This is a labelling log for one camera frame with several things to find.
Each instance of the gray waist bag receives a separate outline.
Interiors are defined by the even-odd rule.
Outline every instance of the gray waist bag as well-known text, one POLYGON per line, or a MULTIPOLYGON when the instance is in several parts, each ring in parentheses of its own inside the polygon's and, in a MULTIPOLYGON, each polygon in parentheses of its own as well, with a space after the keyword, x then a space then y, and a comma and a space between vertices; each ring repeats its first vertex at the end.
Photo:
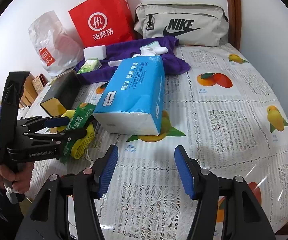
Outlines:
POLYGON ((228 19, 217 5, 140 3, 134 30, 143 38, 173 36, 182 45, 218 46, 228 33, 228 19))

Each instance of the nike bag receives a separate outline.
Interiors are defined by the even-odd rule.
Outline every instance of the nike bag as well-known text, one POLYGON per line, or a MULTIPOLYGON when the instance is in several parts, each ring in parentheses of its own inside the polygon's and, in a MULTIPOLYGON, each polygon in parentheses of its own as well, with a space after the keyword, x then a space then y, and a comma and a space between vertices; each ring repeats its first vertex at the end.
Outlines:
POLYGON ((134 29, 143 38, 173 36, 182 45, 218 46, 228 33, 228 19, 216 5, 140 3, 134 29))
POLYGON ((86 47, 135 39, 127 0, 86 0, 69 14, 86 47))

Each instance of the person's hand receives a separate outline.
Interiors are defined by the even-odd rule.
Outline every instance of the person's hand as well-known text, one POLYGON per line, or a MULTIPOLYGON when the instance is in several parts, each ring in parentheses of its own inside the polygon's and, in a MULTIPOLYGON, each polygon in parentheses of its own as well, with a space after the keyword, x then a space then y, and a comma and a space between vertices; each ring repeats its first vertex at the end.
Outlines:
POLYGON ((27 192, 30 188, 30 181, 32 178, 32 171, 34 169, 34 162, 25 163, 21 172, 14 174, 7 166, 0 166, 0 188, 5 189, 3 180, 15 181, 13 189, 17 190, 20 194, 27 192))

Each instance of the purple towel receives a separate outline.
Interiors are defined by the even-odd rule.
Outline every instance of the purple towel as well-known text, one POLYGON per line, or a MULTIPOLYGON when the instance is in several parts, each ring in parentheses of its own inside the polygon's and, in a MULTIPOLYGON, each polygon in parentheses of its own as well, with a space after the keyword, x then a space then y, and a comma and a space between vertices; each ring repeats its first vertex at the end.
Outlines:
MULTIPOLYGON (((158 41, 162 47, 168 48, 168 53, 162 56, 164 70, 168 75, 180 75, 190 70, 190 66, 183 60, 174 55, 173 49, 178 46, 178 39, 172 36, 140 39, 134 41, 126 41, 106 46, 106 59, 101 60, 102 66, 98 70, 92 72, 78 74, 78 78, 82 84, 93 84, 98 82, 106 82, 111 79, 117 67, 110 67, 108 62, 111 60, 122 60, 130 58, 135 54, 140 54, 140 47, 158 41)), ((79 62, 75 71, 78 72, 84 65, 85 60, 79 62)))

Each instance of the green snack bag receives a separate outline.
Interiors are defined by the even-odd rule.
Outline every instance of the green snack bag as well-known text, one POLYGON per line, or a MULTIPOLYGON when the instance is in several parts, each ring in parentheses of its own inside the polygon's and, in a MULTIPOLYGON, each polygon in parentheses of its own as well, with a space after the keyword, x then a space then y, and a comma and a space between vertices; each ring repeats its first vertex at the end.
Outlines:
MULTIPOLYGON (((89 117, 93 114, 95 106, 96 105, 81 103, 65 128, 65 131, 84 127, 89 117)), ((60 159, 61 163, 67 162, 75 142, 76 141, 70 141, 66 144, 64 147, 63 157, 60 159)))
POLYGON ((100 67, 100 61, 98 59, 88 59, 78 71, 78 74, 91 72, 93 70, 97 70, 100 67))

